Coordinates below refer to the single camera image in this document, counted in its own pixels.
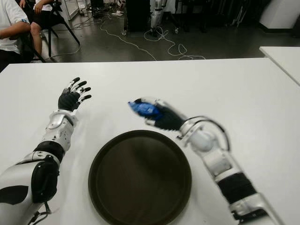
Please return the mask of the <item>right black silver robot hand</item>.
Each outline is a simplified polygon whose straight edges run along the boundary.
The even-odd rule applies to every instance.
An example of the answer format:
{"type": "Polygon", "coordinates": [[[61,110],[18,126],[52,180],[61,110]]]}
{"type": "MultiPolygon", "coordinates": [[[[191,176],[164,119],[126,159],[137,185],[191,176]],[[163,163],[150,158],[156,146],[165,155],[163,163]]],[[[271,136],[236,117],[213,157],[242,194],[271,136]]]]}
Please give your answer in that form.
{"type": "Polygon", "coordinates": [[[179,131],[188,119],[172,105],[155,97],[141,97],[128,102],[128,105],[134,113],[144,118],[146,125],[163,130],[179,131]]]}

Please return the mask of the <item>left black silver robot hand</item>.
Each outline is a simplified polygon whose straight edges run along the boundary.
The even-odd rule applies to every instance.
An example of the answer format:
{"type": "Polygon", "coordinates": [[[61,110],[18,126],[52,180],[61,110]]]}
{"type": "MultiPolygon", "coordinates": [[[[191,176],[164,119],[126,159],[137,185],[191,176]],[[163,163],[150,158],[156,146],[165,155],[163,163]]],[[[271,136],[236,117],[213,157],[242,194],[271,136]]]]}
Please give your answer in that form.
{"type": "Polygon", "coordinates": [[[91,87],[86,86],[87,81],[80,81],[80,77],[74,78],[63,89],[58,98],[58,109],[73,112],[87,99],[91,98],[91,94],[86,94],[91,87]]]}

